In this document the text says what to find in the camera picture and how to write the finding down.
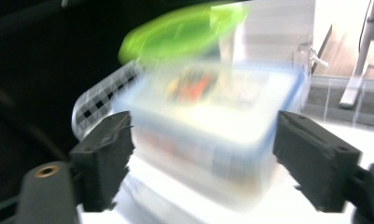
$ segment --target green plastic bowl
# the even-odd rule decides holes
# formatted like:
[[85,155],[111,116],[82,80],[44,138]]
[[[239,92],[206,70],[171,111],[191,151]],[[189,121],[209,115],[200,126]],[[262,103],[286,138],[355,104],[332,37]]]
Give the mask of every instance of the green plastic bowl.
[[240,4],[216,2],[164,14],[129,32],[118,59],[121,63],[138,59],[157,64],[193,57],[233,31],[248,11]]

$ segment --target black cable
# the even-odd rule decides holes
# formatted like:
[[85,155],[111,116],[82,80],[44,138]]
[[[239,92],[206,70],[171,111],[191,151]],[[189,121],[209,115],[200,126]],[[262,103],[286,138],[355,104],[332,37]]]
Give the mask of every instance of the black cable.
[[0,223],[12,220],[16,214],[18,201],[18,197],[13,197],[0,203]]
[[59,0],[41,2],[32,7],[0,17],[0,38],[62,10]]
[[365,12],[364,23],[362,24],[360,38],[359,38],[359,41],[358,41],[358,53],[361,51],[362,34],[364,33],[365,23],[367,22],[367,13],[369,12],[369,8],[370,8],[371,3],[372,3],[372,0],[369,0],[369,4],[367,5],[367,11]]

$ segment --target dark background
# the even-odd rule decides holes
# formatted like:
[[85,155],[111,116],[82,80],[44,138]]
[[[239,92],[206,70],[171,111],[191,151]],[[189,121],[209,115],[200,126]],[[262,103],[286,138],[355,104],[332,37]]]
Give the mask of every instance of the dark background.
[[120,68],[118,50],[136,26],[203,0],[0,0],[0,202],[22,176],[68,160],[77,144],[79,95]]

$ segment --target plastic food container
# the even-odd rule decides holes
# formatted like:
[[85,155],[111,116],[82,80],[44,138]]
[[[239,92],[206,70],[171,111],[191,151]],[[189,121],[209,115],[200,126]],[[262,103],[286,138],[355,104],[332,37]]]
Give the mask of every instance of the plastic food container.
[[306,77],[283,64],[187,63],[146,72],[116,95],[135,155],[226,204],[256,198],[274,166],[278,110],[298,112]]

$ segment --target container lid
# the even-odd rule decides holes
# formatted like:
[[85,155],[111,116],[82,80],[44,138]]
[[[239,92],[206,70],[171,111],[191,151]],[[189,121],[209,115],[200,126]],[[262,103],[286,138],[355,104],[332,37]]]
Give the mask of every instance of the container lid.
[[191,63],[153,70],[112,107],[251,146],[265,141],[304,80],[303,71],[289,66]]
[[234,30],[248,14],[245,7],[226,3],[184,7],[137,27],[123,40],[119,61],[162,63],[203,52]]

